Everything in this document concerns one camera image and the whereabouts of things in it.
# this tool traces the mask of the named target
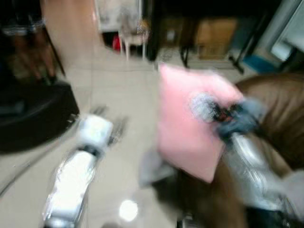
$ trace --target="brown leather sofa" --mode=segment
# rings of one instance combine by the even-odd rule
[[[304,168],[304,75],[258,75],[237,87],[269,109],[261,124],[262,134],[250,137],[274,172],[283,177]]]

